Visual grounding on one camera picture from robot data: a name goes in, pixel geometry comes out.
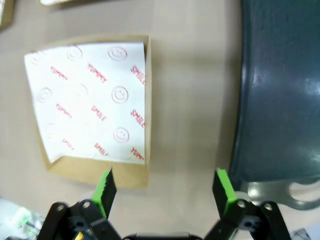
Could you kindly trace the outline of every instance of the bolt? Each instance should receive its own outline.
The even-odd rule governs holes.
[[[272,210],[272,206],[271,206],[269,203],[266,203],[266,204],[264,205],[264,207],[265,207],[265,209],[267,209],[267,210],[269,210],[269,211]]]
[[[60,212],[62,209],[64,209],[65,207],[63,205],[59,205],[56,209]]]
[[[83,204],[83,207],[86,209],[87,207],[90,206],[90,202],[86,201],[84,204]]]
[[[245,202],[244,201],[238,201],[238,206],[240,207],[240,208],[242,208],[242,209],[244,209],[245,207],[246,207],[246,204],[245,204]]]

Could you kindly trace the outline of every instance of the red text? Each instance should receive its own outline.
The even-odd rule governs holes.
[[[136,75],[136,78],[140,80],[143,85],[146,85],[146,78],[143,72],[139,71],[137,66],[131,68],[131,72]]]
[[[93,65],[89,63],[88,68],[90,69],[90,72],[94,73],[97,78],[100,78],[102,83],[106,82],[107,79],[99,72]]]
[[[131,153],[133,153],[133,155],[136,158],[141,159],[141,160],[145,160],[145,158],[141,155],[141,153],[138,152],[137,149],[135,149],[134,147],[132,148]]]
[[[100,111],[96,106],[93,106],[93,107],[91,108],[91,110],[92,110],[93,112],[96,112],[96,115],[98,116],[98,118],[101,119],[102,122],[107,118],[106,116],[104,116],[104,114],[102,113],[102,111]]]
[[[140,116],[135,109],[131,112],[131,116],[133,116],[136,119],[137,123],[141,127],[145,128],[144,118],[142,116]]]
[[[51,66],[51,72],[55,75],[58,75],[59,78],[63,78],[64,80],[68,80],[68,78],[63,75],[61,72],[59,72],[54,66]]]
[[[71,148],[71,150],[74,150],[75,148],[72,147],[71,143],[68,142],[65,138],[62,140],[63,143],[65,143],[69,148]]]
[[[63,114],[67,115],[68,117],[72,118],[72,116],[70,115],[69,112],[67,112],[62,106],[60,106],[60,104],[56,104],[56,108],[59,110],[59,111],[62,111]]]
[[[99,144],[99,143],[96,143],[95,145],[95,148],[99,150],[99,152],[103,155],[103,156],[108,156],[109,153],[107,153],[107,151]]]

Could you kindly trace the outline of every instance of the beige table surface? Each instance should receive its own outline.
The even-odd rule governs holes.
[[[152,40],[150,184],[145,190],[120,189],[111,221],[123,236],[137,231],[203,236],[218,219],[213,173],[215,166],[228,166],[235,129],[238,0],[110,0],[73,7],[16,0],[13,24],[0,32],[0,195],[46,214],[52,203],[73,204],[94,190],[45,171],[23,55],[101,33],[146,33]],[[281,210],[290,229],[320,219],[319,209]]]

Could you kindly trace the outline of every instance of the screw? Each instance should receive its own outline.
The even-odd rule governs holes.
[[[245,207],[246,207],[246,204],[245,204],[245,202],[244,201],[238,201],[238,206],[240,207],[240,208],[242,208],[242,209],[244,209]]]
[[[65,207],[63,205],[59,205],[56,209],[60,212],[62,209],[64,209]]]
[[[271,206],[269,203],[266,203],[266,204],[264,205],[264,207],[265,207],[265,209],[267,209],[267,210],[269,210],[269,211],[272,210],[272,206]]]
[[[83,207],[86,209],[87,207],[90,206],[90,202],[86,201],[84,204],[83,204]]]

